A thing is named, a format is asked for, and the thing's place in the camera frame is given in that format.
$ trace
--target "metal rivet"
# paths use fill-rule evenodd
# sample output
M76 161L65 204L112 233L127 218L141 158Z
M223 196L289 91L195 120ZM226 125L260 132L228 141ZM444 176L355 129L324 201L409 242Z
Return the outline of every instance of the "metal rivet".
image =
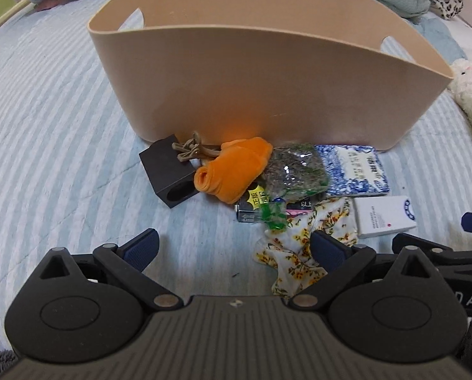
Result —
M153 303L159 307L173 307L178 302L179 299L173 294L160 294L153 299Z
M299 294L292 301L299 307L313 307L318 302L317 298L311 294Z
M236 298L232 300L231 302L229 302L229 304L230 306L233 306L234 308L238 308L238 307L241 307L244 303L240 299Z

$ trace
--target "yellow floral fabric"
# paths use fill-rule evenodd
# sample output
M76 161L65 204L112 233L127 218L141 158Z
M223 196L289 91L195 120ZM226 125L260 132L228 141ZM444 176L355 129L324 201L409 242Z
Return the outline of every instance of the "yellow floral fabric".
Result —
M357 243L352 199L324 200L311 214L289 218L284 231L265 231L265 237L257 242L254 260L278 271L273 294L292 297L327 274L311 257L310 235L316 230L349 247Z

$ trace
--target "orange towel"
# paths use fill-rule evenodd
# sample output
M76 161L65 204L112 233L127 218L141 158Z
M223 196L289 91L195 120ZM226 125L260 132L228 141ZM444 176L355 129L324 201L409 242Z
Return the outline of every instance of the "orange towel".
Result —
M273 146L260 137L222 144L220 155L195 172L195 188L234 204L261 174Z

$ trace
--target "blue and white package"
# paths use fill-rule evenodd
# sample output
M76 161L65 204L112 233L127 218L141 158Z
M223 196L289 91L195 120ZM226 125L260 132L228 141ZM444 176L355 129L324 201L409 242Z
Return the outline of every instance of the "blue and white package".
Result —
M315 146L330 184L327 196L373 196L389 193L389 184L374 147Z

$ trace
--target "striped mattress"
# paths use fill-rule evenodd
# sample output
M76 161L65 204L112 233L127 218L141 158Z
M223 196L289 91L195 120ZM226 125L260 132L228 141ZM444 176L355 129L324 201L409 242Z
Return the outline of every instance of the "striped mattress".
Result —
M52 247L88 253L148 227L161 249L145 271L177 294L269 294L276 274L251 260L261 225L198 194L170 210L139 160L130 128L86 29L106 0L21 12L0 29L0 349L5 312ZM392 150L381 153L393 194L412 200L417 235L472 249L472 137L442 94ZM391 237L370 240L390 251Z

